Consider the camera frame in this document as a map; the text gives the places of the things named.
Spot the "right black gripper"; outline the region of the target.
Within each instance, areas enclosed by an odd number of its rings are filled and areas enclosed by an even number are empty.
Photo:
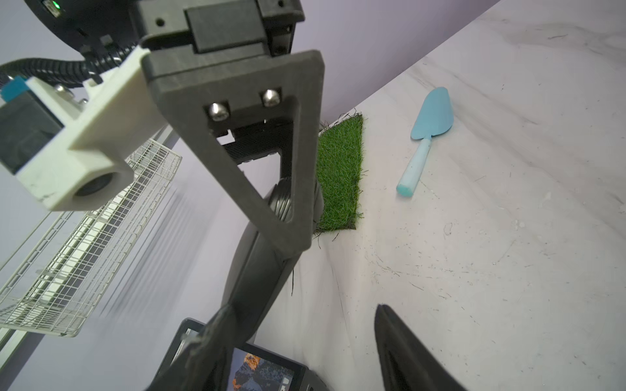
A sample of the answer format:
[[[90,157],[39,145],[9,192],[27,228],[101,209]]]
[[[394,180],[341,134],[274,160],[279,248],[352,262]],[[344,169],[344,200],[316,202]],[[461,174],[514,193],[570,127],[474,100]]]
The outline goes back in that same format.
[[[164,119],[286,256],[307,250],[313,231],[324,60],[291,52],[300,1],[138,1],[131,20],[148,90]],[[240,170],[280,155],[291,179],[283,221]]]

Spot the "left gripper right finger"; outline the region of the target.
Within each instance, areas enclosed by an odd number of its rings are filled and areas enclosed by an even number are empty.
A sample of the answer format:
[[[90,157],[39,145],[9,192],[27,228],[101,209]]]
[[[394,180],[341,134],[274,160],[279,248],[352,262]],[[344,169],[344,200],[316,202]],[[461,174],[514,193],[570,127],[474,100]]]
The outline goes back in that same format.
[[[386,391],[465,388],[448,373],[390,306],[377,307],[374,331]]]

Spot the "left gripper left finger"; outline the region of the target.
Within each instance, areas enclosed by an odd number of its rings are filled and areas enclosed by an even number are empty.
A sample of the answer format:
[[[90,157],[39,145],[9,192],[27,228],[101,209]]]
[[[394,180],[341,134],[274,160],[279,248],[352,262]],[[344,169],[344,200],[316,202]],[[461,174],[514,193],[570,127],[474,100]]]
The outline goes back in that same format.
[[[234,350],[235,313],[223,306],[149,390],[225,390]]]

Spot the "grey laptop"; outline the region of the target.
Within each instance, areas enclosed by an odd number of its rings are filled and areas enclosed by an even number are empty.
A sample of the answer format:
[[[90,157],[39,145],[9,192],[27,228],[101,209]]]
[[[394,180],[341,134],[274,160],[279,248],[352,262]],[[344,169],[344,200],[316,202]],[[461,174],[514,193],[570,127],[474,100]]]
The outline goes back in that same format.
[[[156,374],[160,376],[197,337],[204,324],[191,318],[184,319],[174,335],[169,349]],[[229,390],[327,390],[329,387],[306,365],[264,350],[244,344],[233,350]]]

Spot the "black wireless mouse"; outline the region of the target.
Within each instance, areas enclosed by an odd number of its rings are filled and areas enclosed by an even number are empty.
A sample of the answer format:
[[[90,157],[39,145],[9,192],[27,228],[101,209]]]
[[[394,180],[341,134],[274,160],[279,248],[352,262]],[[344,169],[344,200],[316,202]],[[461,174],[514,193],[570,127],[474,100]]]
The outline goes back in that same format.
[[[215,176],[249,219],[221,307],[201,331],[206,344],[230,350],[256,333],[298,259],[310,248],[324,200],[311,171],[284,177],[266,197],[234,166]]]

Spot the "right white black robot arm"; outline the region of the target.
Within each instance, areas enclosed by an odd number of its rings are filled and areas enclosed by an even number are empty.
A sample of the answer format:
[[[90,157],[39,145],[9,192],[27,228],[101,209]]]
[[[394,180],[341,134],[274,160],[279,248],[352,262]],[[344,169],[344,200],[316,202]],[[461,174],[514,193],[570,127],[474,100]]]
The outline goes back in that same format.
[[[79,61],[1,67],[1,163],[46,209],[90,211],[170,126],[279,253],[311,245],[324,83],[298,1],[31,1]]]

